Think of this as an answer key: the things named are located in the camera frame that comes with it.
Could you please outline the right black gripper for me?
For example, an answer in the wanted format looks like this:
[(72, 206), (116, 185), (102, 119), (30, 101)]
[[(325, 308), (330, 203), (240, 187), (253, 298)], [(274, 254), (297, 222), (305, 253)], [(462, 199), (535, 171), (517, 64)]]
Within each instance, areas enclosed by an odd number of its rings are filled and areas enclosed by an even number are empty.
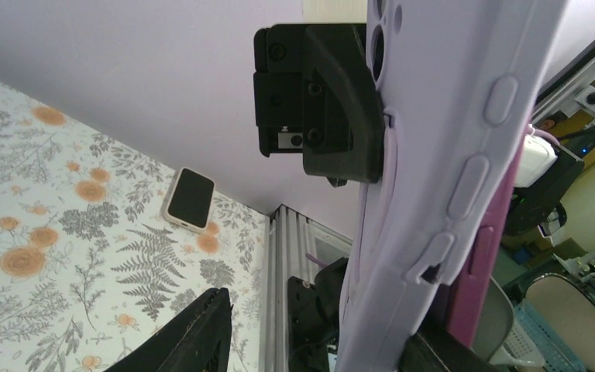
[(384, 123), (363, 35), (353, 24), (281, 23), (256, 31), (253, 89), (262, 155), (300, 153), (306, 145), (309, 175), (379, 181)]

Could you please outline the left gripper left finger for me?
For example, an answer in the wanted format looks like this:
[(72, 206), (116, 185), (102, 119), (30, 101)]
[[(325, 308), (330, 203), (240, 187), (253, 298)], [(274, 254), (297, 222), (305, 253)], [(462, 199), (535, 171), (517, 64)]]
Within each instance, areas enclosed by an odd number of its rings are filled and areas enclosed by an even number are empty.
[(229, 290), (209, 288), (108, 372), (226, 372), (232, 340)]

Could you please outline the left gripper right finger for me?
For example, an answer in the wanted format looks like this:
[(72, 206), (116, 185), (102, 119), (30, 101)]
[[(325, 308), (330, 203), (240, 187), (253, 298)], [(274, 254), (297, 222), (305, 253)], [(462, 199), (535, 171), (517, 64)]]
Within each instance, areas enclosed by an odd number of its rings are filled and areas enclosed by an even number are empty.
[(401, 372), (500, 371), (480, 359), (437, 323), (423, 323), (406, 342), (397, 365)]

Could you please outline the black phone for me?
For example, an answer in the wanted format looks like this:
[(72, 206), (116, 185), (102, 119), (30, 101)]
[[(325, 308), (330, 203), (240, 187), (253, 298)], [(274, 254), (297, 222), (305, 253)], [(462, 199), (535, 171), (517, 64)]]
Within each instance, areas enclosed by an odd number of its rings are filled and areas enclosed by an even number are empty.
[(214, 193), (215, 182), (211, 178), (182, 167), (171, 180), (162, 216), (170, 224), (202, 233), (208, 226)]
[(478, 227), (466, 262), (445, 296), (445, 328), (470, 348), (476, 336), (490, 277), (514, 193), (518, 150)]

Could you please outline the lilac phone case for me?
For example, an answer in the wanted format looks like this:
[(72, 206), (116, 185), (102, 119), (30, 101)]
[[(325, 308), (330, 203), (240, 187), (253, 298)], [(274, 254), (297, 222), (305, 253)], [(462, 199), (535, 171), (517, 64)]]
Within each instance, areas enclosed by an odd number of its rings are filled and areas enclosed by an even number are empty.
[(565, 1), (371, 1), (381, 180), (359, 190), (340, 296), (338, 371), (396, 371), (441, 284), (463, 268), (511, 174)]

